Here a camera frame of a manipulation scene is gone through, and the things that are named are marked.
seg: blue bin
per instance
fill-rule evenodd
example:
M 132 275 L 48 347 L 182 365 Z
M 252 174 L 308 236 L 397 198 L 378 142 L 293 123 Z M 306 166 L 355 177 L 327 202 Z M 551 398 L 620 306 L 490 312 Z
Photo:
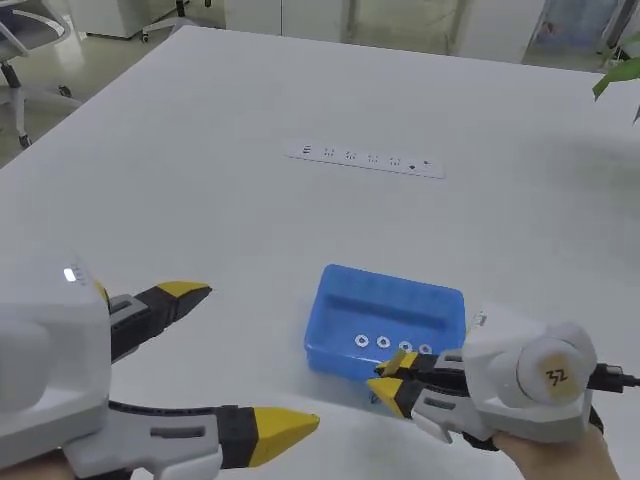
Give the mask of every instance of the blue bin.
M 325 268 L 313 304 L 305 349 L 309 367 L 352 380 L 374 376 L 375 366 L 409 342 L 414 351 L 460 348 L 465 338 L 462 293 L 340 265 Z M 362 337 L 360 345 L 356 337 Z M 378 345 L 379 337 L 390 341 Z

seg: white tabletop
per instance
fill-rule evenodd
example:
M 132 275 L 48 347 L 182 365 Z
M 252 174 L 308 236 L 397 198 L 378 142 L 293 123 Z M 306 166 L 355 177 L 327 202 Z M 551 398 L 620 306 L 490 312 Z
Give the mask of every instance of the white tabletop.
M 224 478 L 517 478 L 312 374 L 303 334 L 325 265 L 575 320 L 640 375 L 640 99 L 596 75 L 185 28 L 0 172 L 2 257 L 56 241 L 112 294 L 217 290 L 114 369 L 113 397 L 280 404 L 321 416 L 273 463 Z M 423 155 L 431 180 L 291 160 L 291 137 Z M 597 395 L 620 472 L 640 392 Z

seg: power strip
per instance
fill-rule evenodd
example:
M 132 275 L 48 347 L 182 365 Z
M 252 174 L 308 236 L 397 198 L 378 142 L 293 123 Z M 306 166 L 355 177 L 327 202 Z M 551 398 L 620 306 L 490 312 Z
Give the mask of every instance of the power strip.
M 357 148 L 338 147 L 327 142 L 292 140 L 285 144 L 289 158 L 333 163 L 349 167 L 368 168 L 384 172 L 444 178 L 444 166 L 433 160 L 409 155 L 375 153 Z

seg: human hand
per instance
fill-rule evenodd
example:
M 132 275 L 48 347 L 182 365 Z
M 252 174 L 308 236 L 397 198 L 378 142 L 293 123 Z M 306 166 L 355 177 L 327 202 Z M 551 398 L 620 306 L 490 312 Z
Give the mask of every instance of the human hand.
M 61 451 L 54 451 L 0 472 L 0 480 L 74 480 L 73 470 Z
M 620 480 L 604 437 L 593 425 L 571 444 L 539 444 L 505 433 L 493 442 L 526 480 Z

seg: chair wheel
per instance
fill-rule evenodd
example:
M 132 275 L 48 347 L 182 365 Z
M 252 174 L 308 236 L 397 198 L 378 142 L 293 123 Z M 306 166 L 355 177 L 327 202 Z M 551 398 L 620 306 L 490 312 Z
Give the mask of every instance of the chair wheel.
M 31 146 L 31 139 L 29 138 L 29 135 L 20 135 L 19 140 L 20 146 L 23 149 L 27 149 Z
M 71 90 L 69 90 L 69 87 L 66 85 L 58 85 L 58 92 L 60 92 L 60 95 L 63 97 L 71 98 Z

